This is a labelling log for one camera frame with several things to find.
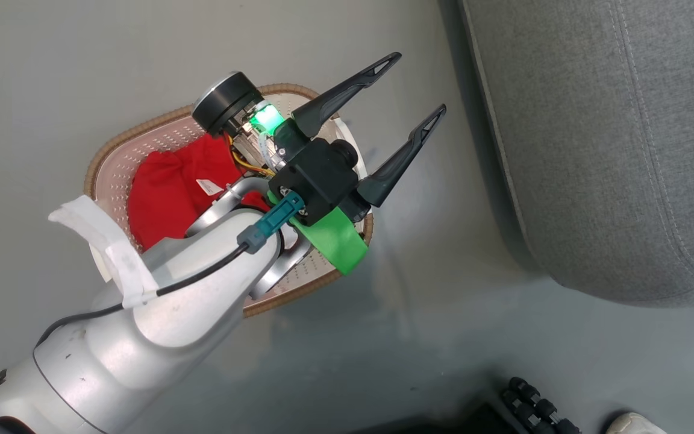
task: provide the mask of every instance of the gray fabric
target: gray fabric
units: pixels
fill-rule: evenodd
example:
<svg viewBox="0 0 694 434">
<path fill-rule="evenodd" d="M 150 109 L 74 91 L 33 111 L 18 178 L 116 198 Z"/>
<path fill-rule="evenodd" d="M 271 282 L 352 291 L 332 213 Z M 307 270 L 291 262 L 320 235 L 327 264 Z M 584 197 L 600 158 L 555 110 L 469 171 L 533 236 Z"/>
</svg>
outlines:
<svg viewBox="0 0 694 434">
<path fill-rule="evenodd" d="M 694 2 L 463 9 L 537 261 L 597 297 L 694 304 Z"/>
</svg>

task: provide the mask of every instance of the shoe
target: shoe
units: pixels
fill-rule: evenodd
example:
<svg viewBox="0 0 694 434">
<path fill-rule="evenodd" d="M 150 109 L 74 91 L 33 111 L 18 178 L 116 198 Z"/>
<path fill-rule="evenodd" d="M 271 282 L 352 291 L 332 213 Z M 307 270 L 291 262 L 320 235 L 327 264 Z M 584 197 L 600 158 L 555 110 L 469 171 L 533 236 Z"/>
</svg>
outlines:
<svg viewBox="0 0 694 434">
<path fill-rule="evenodd" d="M 666 434 L 666 432 L 642 415 L 626 413 L 609 425 L 606 434 Z"/>
</svg>

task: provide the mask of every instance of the black cable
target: black cable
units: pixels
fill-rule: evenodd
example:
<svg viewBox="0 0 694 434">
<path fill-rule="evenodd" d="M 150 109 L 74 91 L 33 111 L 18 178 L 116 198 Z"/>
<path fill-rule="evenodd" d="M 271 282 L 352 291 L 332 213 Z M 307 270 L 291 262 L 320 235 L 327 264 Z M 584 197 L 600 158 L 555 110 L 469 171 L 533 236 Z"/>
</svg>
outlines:
<svg viewBox="0 0 694 434">
<path fill-rule="evenodd" d="M 164 288 L 157 289 L 157 297 L 162 297 L 165 294 L 170 294 L 173 291 L 178 291 L 179 289 L 185 288 L 186 286 L 189 286 L 192 283 L 203 280 L 203 278 L 206 278 L 209 275 L 214 274 L 214 272 L 217 272 L 218 270 L 224 268 L 224 266 L 226 266 L 227 264 L 234 261 L 234 259 L 236 259 L 237 256 L 242 255 L 242 253 L 245 252 L 245 250 L 248 250 L 248 244 L 240 244 L 237 247 L 237 249 L 232 250 L 231 253 L 219 259 L 217 263 L 212 264 L 211 266 L 207 267 L 201 272 L 190 275 L 190 277 L 187 277 L 184 280 L 181 280 L 180 282 L 176 282 L 172 285 L 165 286 Z M 52 332 L 55 332 L 55 330 L 58 330 L 58 328 L 63 327 L 66 324 L 75 323 L 77 321 L 87 321 L 88 319 L 101 318 L 102 316 L 107 316 L 110 313 L 119 312 L 120 310 L 123 310 L 122 303 L 115 304 L 114 306 L 107 307 L 105 309 L 96 310 L 95 312 L 78 313 L 77 315 L 64 316 L 64 318 L 58 319 L 58 321 L 50 324 L 50 327 L 47 327 L 47 330 L 45 330 L 45 332 L 42 333 L 42 337 L 39 338 L 39 341 L 36 343 L 36 347 L 38 347 L 42 342 L 47 341 L 47 338 L 49 338 L 50 335 L 52 335 Z"/>
<path fill-rule="evenodd" d="M 209 275 L 214 274 L 214 272 L 217 272 L 218 270 L 224 268 L 224 266 L 226 266 L 227 264 L 234 261 L 234 259 L 236 259 L 237 256 L 242 255 L 242 253 L 245 252 L 245 250 L 248 250 L 248 244 L 243 243 L 238 245 L 237 249 L 232 250 L 232 253 L 229 253 L 228 255 L 224 256 L 224 258 L 219 259 L 217 263 L 212 264 L 211 266 L 207 267 L 201 272 L 190 275 L 190 277 L 181 280 L 181 282 L 176 282 L 172 285 L 165 286 L 164 288 L 157 289 L 157 296 L 162 297 L 165 294 L 170 294 L 173 291 L 178 291 L 179 289 L 184 288 L 185 286 L 189 286 L 192 283 L 203 280 L 203 278 L 206 278 Z"/>
<path fill-rule="evenodd" d="M 47 330 L 45 330 L 45 332 L 42 333 L 42 337 L 39 338 L 39 341 L 36 343 L 36 346 L 38 347 L 42 342 L 47 341 L 47 338 L 49 338 L 50 335 L 52 335 L 52 332 L 58 330 L 58 328 L 65 326 L 66 324 L 75 323 L 77 321 L 85 321 L 86 319 L 101 318 L 102 316 L 106 316 L 109 313 L 118 312 L 122 309 L 122 303 L 119 303 L 115 304 L 112 307 L 96 310 L 95 312 L 78 313 L 77 315 L 64 316 L 64 318 L 58 319 L 58 321 L 50 324 L 50 327 L 47 327 Z"/>
</svg>

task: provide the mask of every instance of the cable connector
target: cable connector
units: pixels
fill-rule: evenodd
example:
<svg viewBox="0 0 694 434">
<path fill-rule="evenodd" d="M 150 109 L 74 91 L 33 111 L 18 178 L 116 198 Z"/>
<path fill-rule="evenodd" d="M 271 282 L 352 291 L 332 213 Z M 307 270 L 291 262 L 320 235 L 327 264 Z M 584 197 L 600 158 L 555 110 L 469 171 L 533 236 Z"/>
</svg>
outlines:
<svg viewBox="0 0 694 434">
<path fill-rule="evenodd" d="M 304 209 L 304 200 L 294 190 L 288 190 L 282 200 L 264 214 L 264 217 L 245 228 L 237 236 L 237 244 L 248 245 L 246 250 L 248 253 L 258 252 L 264 244 L 267 244 L 267 238 L 280 230 L 301 209 Z"/>
</svg>

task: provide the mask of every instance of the clothing tag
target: clothing tag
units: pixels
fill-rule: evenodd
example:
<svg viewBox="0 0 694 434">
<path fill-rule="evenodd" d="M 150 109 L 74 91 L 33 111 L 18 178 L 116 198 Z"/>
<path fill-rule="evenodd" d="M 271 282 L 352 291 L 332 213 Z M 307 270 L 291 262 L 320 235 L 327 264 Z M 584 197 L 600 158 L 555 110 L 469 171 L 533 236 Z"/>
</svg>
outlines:
<svg viewBox="0 0 694 434">
<path fill-rule="evenodd" d="M 216 185 L 213 181 L 210 181 L 210 179 L 198 179 L 198 184 L 200 184 L 200 188 L 203 189 L 203 192 L 205 192 L 206 195 L 212 196 L 212 195 L 217 195 L 218 193 L 223 192 L 224 189 L 221 189 L 218 185 Z"/>
</svg>

